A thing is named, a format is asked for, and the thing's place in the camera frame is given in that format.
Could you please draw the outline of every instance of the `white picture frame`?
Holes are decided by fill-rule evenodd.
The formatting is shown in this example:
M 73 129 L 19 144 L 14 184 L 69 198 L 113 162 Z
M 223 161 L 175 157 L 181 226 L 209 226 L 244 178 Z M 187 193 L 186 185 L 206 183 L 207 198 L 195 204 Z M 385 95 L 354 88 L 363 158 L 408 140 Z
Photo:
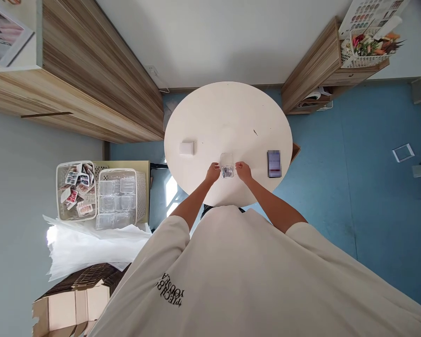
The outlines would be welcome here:
M 33 34 L 0 5 L 0 66 L 9 66 Z
M 406 156 L 400 156 L 398 154 L 398 151 L 403 149 L 403 148 L 405 148 L 407 150 Z M 410 147 L 410 144 L 405 144 L 401 147 L 398 147 L 398 148 L 394 149 L 392 152 L 393 152 L 394 158 L 396 159 L 397 162 L 403 162 L 407 159 L 415 157 L 415 153 L 413 152 L 412 148 Z

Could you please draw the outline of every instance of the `round white table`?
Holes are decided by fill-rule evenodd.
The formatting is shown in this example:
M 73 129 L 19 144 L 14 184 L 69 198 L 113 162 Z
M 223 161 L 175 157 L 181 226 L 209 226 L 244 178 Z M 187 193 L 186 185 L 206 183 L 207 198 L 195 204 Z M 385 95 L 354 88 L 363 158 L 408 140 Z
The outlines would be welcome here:
M 179 154 L 180 143 L 194 142 L 193 156 Z M 290 126 L 277 103 L 264 92 L 237 82 L 201 87 L 176 107 L 164 140 L 168 168 L 178 185 L 191 194 L 212 162 L 231 153 L 233 163 L 246 162 L 252 176 L 273 191 L 287 172 L 292 152 Z M 268 178 L 267 151 L 281 151 L 282 177 Z M 239 179 L 220 178 L 204 199 L 210 206 L 244 207 L 256 199 Z

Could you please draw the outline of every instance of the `blue floor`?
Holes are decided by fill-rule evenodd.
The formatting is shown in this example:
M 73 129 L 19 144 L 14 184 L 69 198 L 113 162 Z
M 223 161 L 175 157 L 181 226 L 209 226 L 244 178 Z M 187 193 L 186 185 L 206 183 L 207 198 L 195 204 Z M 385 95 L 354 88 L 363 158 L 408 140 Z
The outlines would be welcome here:
M 267 94 L 280 105 L 279 91 Z M 167 95 L 164 105 L 184 97 Z M 331 110 L 288 120 L 301 152 L 274 193 L 421 304 L 421 178 L 411 169 L 421 162 L 421 104 L 413 105 L 410 87 L 358 86 Z M 406 143 L 416 156 L 397 163 L 392 150 Z M 111 159 L 163 163 L 163 142 L 113 144 Z M 157 227 L 187 195 L 168 170 L 152 175 L 150 227 Z

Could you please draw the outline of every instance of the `cabinet handle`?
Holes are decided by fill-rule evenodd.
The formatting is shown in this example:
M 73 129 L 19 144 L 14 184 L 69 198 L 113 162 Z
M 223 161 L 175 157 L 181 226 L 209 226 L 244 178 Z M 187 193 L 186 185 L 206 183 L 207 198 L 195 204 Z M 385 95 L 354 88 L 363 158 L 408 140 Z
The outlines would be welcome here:
M 73 115 L 73 113 L 65 112 L 52 112 L 48 114 L 35 114 L 35 115 L 22 115 L 20 118 L 35 118 L 35 117 L 47 117 L 47 116 L 60 116 L 60 115 Z

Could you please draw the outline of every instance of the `drawer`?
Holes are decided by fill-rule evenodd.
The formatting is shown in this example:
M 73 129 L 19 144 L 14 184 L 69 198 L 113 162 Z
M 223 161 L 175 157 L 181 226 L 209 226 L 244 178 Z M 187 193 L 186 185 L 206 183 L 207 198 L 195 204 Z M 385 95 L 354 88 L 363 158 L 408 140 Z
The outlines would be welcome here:
M 355 85 L 363 82 L 374 73 L 349 73 L 348 69 L 344 69 L 342 73 L 333 73 L 324 83 L 323 86 L 345 86 Z

